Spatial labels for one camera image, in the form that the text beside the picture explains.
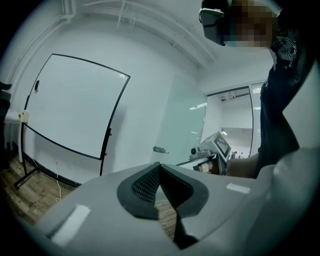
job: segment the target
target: white cable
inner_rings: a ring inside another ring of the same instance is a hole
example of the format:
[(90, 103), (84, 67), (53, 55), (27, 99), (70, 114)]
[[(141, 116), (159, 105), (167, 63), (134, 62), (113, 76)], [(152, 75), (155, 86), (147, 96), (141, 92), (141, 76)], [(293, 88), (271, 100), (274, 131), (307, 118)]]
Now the white cable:
[(61, 187), (59, 186), (59, 182), (58, 182), (59, 170), (58, 170), (58, 162), (57, 162), (57, 160), (55, 160), (55, 165), (56, 165), (56, 178), (57, 178), (56, 183), (58, 184), (59, 192), (60, 192), (60, 198), (57, 197), (57, 198), (55, 199), (55, 201), (56, 201), (56, 202), (59, 202), (59, 201), (61, 201)]

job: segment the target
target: frosted glass panel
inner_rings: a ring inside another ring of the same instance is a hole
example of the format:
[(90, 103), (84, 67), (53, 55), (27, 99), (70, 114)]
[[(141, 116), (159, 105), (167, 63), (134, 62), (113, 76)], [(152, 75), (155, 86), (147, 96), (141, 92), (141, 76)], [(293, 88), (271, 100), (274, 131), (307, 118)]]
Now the frosted glass panel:
[(175, 77), (162, 118), (155, 146), (169, 154), (153, 152), (151, 161), (180, 164), (189, 160), (191, 148), (200, 143), (207, 97), (180, 77)]

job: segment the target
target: black chair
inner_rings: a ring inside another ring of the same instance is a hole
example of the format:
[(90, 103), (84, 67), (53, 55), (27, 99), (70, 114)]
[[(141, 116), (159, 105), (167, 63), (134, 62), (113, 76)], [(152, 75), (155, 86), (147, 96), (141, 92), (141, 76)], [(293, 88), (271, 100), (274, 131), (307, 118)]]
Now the black chair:
[(5, 152), (4, 125), (11, 98), (11, 94), (5, 91), (9, 90), (11, 86), (12, 84), (0, 82), (0, 158), (2, 159), (2, 161), (0, 161), (0, 171), (9, 168), (9, 162)]

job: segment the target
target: dark shirt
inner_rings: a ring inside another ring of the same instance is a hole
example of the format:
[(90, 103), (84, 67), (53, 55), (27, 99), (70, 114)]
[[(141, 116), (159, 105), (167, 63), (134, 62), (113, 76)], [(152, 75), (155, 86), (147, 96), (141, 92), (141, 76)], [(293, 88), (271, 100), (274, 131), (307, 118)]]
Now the dark shirt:
[(283, 110), (307, 77), (311, 59), (293, 20), (290, 12), (281, 11), (278, 37), (270, 47), (276, 58), (261, 88), (261, 145), (253, 178), (257, 178), (262, 167), (276, 164), (283, 156), (299, 148)]

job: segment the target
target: vr headset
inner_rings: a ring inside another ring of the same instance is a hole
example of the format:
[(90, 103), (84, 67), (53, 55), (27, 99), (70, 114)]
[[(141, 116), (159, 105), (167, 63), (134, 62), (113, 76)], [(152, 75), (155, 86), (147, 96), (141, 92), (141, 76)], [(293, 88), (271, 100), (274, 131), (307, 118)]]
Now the vr headset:
[(232, 0), (203, 0), (199, 12), (204, 35), (218, 45), (230, 40), (230, 6)]

